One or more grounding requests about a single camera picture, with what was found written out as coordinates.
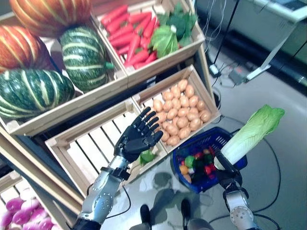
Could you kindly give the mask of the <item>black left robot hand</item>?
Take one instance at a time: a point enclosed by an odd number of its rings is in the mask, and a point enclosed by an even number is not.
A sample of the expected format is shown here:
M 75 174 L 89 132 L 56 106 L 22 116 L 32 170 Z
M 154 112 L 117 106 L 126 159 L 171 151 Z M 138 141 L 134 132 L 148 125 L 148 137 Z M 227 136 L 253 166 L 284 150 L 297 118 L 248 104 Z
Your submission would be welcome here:
M 123 157 L 128 163 L 136 161 L 139 155 L 154 147 L 163 136 L 155 111 L 146 107 L 135 120 L 125 129 L 117 141 L 114 156 Z

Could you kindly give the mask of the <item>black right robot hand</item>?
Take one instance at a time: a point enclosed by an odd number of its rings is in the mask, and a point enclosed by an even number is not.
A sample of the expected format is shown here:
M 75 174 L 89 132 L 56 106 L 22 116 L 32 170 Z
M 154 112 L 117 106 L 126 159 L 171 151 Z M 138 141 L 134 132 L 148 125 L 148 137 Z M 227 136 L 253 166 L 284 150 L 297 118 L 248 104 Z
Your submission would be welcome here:
M 241 187 L 242 185 L 242 176 L 238 169 L 236 169 L 230 161 L 221 153 L 220 150 L 215 152 L 215 157 L 221 163 L 224 170 L 217 170 L 216 175 L 219 181 L 219 184 L 225 190 L 235 187 Z

